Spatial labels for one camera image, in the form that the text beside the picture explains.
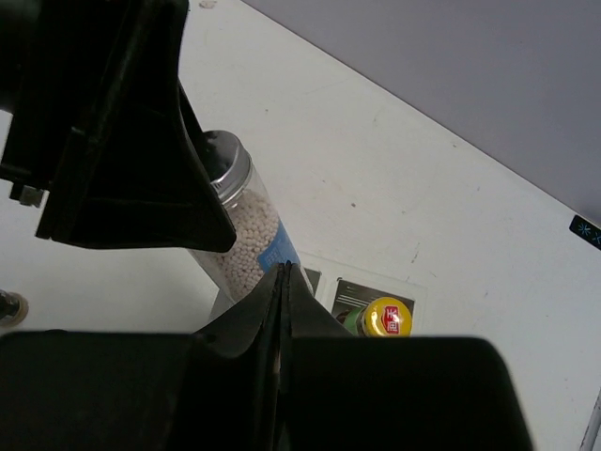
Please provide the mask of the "black-lid spice jar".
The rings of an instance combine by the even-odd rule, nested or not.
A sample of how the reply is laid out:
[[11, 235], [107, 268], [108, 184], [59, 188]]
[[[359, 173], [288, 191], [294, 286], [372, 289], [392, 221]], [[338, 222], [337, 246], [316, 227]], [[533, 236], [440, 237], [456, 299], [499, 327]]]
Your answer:
[[2, 327], [13, 327], [20, 324], [28, 314], [28, 301], [18, 293], [0, 292], [1, 315], [0, 325]]

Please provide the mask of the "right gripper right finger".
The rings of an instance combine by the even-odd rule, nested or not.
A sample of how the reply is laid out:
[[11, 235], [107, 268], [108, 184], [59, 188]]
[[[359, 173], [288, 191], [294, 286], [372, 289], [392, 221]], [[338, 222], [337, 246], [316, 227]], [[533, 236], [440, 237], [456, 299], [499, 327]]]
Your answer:
[[591, 450], [600, 302], [588, 289], [511, 301], [470, 327], [358, 337], [287, 266], [279, 420], [292, 450]]

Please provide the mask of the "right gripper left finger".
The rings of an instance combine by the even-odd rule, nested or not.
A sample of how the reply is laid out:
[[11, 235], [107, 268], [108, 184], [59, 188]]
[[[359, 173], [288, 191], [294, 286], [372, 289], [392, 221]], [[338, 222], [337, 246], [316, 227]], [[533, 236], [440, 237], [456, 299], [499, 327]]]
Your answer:
[[193, 334], [5, 334], [2, 448], [274, 449], [285, 279]]

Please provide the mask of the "black and white organizer rack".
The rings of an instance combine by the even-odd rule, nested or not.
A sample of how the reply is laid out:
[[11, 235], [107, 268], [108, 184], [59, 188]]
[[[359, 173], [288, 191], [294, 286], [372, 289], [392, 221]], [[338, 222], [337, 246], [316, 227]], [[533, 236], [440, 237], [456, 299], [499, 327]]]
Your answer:
[[[315, 299], [336, 319], [349, 308], [368, 305], [381, 297], [402, 301], [412, 313], [412, 333], [419, 328], [425, 289], [374, 272], [354, 268], [325, 258], [299, 254], [301, 272]], [[228, 340], [249, 341], [257, 335], [269, 308], [268, 301], [232, 303], [220, 291], [209, 319], [209, 329]]]

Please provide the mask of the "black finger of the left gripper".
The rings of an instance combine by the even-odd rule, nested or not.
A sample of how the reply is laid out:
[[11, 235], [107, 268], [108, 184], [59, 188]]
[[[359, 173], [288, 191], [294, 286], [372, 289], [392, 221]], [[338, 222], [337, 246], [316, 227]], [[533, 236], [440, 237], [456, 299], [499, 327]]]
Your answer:
[[179, 81], [186, 1], [5, 1], [1, 177], [36, 235], [86, 249], [224, 252], [235, 229]]

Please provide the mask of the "red sauce bottle yellow cap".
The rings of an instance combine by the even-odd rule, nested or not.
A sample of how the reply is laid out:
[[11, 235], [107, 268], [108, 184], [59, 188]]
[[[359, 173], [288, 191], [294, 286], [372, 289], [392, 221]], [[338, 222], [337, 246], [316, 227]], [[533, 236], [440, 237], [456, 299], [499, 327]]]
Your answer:
[[400, 300], [381, 297], [365, 306], [349, 308], [336, 319], [353, 335], [404, 337], [412, 331], [412, 313]]

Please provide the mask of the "blue table label right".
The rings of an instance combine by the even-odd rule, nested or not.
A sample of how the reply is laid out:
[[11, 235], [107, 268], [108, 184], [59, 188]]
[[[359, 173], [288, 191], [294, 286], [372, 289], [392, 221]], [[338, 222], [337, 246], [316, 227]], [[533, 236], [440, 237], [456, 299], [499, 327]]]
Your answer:
[[601, 229], [583, 217], [575, 215], [570, 223], [569, 230], [596, 249], [601, 249]]

